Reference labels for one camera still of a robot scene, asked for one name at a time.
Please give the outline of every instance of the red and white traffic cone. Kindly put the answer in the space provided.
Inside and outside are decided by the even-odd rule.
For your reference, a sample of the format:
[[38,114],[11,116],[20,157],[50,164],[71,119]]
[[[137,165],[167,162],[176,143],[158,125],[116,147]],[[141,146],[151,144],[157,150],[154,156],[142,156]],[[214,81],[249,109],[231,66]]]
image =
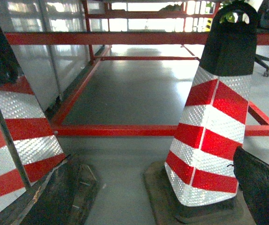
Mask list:
[[[247,13],[250,23],[220,23],[223,15],[235,9]],[[233,3],[214,18],[165,162],[174,193],[186,210],[177,215],[182,222],[203,216],[198,207],[233,206],[238,182],[229,165],[244,140],[256,17],[248,4]]]
[[22,76],[16,80],[17,67],[13,67],[12,64],[17,62],[1,28],[0,55],[0,85],[7,83],[7,80],[15,81],[15,84],[7,83],[0,87],[2,211],[23,194],[30,182],[42,178],[63,160],[65,155],[26,77]]
[[[0,108],[30,182],[65,155],[25,77],[0,88]],[[25,191],[0,130],[0,211]]]

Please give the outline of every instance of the red steel beam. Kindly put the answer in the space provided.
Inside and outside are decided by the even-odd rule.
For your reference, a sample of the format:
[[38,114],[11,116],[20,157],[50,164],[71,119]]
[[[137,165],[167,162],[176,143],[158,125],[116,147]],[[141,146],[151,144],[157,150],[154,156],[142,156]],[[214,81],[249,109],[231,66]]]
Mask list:
[[[28,32],[6,33],[11,45],[165,45],[206,43],[208,33],[184,32]],[[258,34],[269,45],[269,34]]]
[[167,19],[167,18],[214,18],[213,14],[188,15],[184,12],[131,12],[131,11],[108,11],[105,14],[88,14],[88,19]]
[[[177,125],[54,125],[58,136],[174,136]],[[246,126],[245,136],[269,136],[269,125]]]
[[247,125],[245,136],[269,136],[269,125]]
[[253,102],[249,102],[248,112],[261,125],[269,125],[269,116],[259,109]]
[[[102,55],[106,55],[111,47],[107,47]],[[55,116],[52,118],[52,124],[62,124],[65,117],[69,114],[70,110],[74,106],[75,102],[81,95],[82,91],[85,89],[87,84],[89,83],[91,77],[93,76],[94,72],[96,71],[97,67],[101,63],[101,59],[97,59],[93,65],[89,68],[86,76],[80,81],[79,85],[75,88],[74,92],[64,101],[61,105],[60,109],[57,111]]]
[[97,56],[101,61],[107,60],[200,60],[198,57],[175,56]]
[[[88,15],[89,14],[88,1],[87,0],[82,0],[82,6],[83,6],[83,9],[84,9],[84,15]],[[85,22],[86,22],[87,32],[91,32],[90,20],[88,18],[85,18]],[[95,60],[95,55],[94,55],[92,45],[89,45],[89,53],[90,53],[90,63],[93,64],[94,60]]]
[[169,125],[62,125],[52,124],[58,136],[174,136]]

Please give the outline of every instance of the black rubber base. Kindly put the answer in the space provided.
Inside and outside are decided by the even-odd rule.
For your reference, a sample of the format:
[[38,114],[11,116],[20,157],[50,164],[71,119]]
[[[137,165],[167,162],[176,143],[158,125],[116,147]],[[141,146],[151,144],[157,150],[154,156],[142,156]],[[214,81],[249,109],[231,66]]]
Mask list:
[[240,191],[235,198],[219,204],[183,206],[174,194],[163,161],[151,164],[144,181],[158,225],[255,225]]

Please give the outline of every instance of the gray floor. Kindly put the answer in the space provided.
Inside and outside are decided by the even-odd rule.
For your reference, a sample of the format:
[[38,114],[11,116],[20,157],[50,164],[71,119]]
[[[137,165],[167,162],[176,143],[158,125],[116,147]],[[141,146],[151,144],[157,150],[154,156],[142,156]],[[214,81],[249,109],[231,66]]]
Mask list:
[[[188,48],[201,55],[203,46]],[[269,46],[258,47],[269,56]],[[190,56],[180,45],[117,46],[112,55]],[[198,63],[195,61],[102,62],[65,124],[177,124]],[[269,115],[269,78],[254,67],[251,100]],[[248,117],[248,124],[256,122]],[[101,190],[86,225],[154,225],[142,173],[164,160],[171,137],[60,138],[98,172]],[[269,163],[269,137],[246,137],[244,148]]]

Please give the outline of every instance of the red crossbar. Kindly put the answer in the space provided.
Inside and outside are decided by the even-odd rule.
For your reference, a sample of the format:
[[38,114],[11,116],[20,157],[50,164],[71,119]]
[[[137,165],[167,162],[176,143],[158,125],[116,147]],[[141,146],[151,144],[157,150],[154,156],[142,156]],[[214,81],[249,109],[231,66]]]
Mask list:
[[[58,136],[174,136],[177,125],[52,125]],[[269,136],[269,125],[246,126],[245,136]]]
[[[208,33],[184,32],[27,32],[6,33],[11,45],[204,45]],[[257,35],[269,45],[269,33]]]
[[111,10],[106,12],[105,14],[88,14],[86,18],[89,19],[167,19],[167,18],[214,18],[213,14],[193,14],[188,15],[184,12],[169,12],[169,11],[161,11],[161,12],[149,12],[149,11],[122,11],[122,10]]
[[249,102],[248,112],[261,125],[269,125],[269,116],[259,109],[253,102]]
[[97,56],[101,61],[106,60],[200,60],[198,57],[176,56]]

